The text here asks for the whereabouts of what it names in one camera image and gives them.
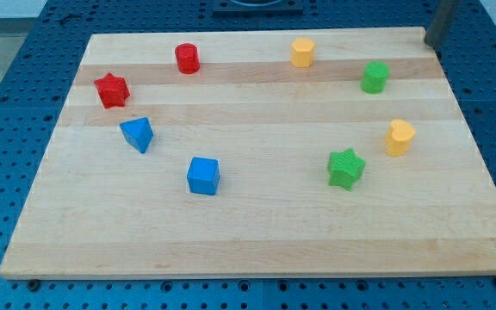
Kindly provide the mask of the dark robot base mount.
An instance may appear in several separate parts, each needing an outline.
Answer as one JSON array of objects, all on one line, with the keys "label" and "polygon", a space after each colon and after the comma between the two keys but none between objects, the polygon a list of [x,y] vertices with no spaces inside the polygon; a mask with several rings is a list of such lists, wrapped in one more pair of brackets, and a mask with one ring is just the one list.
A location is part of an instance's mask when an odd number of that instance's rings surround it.
[{"label": "dark robot base mount", "polygon": [[303,0],[214,0],[212,16],[234,14],[302,13]]}]

